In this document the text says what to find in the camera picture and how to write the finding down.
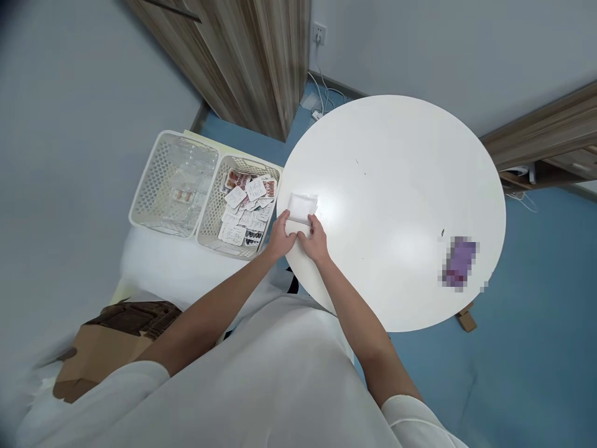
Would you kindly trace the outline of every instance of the hand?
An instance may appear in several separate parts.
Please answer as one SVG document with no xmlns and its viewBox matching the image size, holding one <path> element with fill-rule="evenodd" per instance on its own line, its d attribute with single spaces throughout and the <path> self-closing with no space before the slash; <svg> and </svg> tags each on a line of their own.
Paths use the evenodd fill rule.
<svg viewBox="0 0 597 448">
<path fill-rule="evenodd" d="M 289 210 L 284 210 L 272 227 L 272 234 L 269 237 L 269 244 L 264 253 L 270 254 L 276 260 L 286 255 L 292 249 L 297 240 L 297 234 L 291 233 L 286 236 L 286 219 L 290 216 Z"/>
<path fill-rule="evenodd" d="M 311 221 L 311 238 L 307 238 L 304 233 L 299 232 L 298 240 L 308 257 L 317 264 L 330 258 L 328 238 L 319 219 L 315 215 L 309 215 L 308 217 Z"/>
</svg>

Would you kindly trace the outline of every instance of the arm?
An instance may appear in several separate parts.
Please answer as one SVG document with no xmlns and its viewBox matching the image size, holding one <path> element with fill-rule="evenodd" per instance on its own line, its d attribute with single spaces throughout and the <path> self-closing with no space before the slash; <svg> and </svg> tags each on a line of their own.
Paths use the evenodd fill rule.
<svg viewBox="0 0 597 448">
<path fill-rule="evenodd" d="M 309 215 L 309 220 L 312 237 L 299 232 L 298 239 L 322 276 L 342 331 L 363 367 L 371 396 L 380 408 L 395 395 L 423 401 L 379 319 L 330 258 L 319 219 Z"/>
<path fill-rule="evenodd" d="M 137 361 L 158 362 L 174 376 L 209 351 L 278 258 L 292 248 L 297 234 L 286 236 L 288 215 L 286 210 L 274 223 L 260 255 L 191 305 Z"/>
</svg>

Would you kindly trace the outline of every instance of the cardboard box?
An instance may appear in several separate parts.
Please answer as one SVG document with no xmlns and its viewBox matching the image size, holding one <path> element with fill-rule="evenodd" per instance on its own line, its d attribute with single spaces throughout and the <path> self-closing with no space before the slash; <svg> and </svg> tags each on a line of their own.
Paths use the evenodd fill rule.
<svg viewBox="0 0 597 448">
<path fill-rule="evenodd" d="M 462 329 L 467 333 L 470 333 L 477 328 L 477 323 L 474 321 L 473 316 L 468 311 L 462 315 L 458 315 L 456 318 L 460 322 Z"/>
<path fill-rule="evenodd" d="M 170 302 L 125 302 L 104 308 L 76 334 L 53 395 L 74 403 L 114 370 L 133 362 L 180 313 Z"/>
<path fill-rule="evenodd" d="M 462 310 L 458 311 L 456 313 L 457 316 L 461 316 L 464 313 L 468 312 L 474 305 L 474 302 L 470 302 L 467 306 L 465 306 L 464 308 L 462 308 Z"/>
</svg>

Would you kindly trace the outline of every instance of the wooden door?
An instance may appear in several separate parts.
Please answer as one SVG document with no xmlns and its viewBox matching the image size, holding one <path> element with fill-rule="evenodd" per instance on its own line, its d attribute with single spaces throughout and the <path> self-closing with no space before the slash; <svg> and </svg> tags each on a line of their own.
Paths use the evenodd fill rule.
<svg viewBox="0 0 597 448">
<path fill-rule="evenodd" d="M 310 0 L 126 0 L 222 119 L 285 141 L 307 82 Z"/>
</svg>

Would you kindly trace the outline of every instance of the round white table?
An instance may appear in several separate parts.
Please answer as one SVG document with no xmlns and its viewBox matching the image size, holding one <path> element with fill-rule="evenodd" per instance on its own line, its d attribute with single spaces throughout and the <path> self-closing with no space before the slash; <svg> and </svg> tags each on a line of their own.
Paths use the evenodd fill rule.
<svg viewBox="0 0 597 448">
<path fill-rule="evenodd" d="M 426 101 L 370 96 L 325 115 L 290 154 L 278 215 L 291 192 L 319 195 L 331 257 L 388 332 L 455 315 L 487 286 L 502 251 L 506 207 L 489 154 L 458 118 Z M 287 222 L 287 233 L 297 230 L 308 234 Z M 478 244 L 461 291 L 441 282 L 457 236 Z M 334 312 L 298 241 L 287 259 L 307 292 Z"/>
</svg>

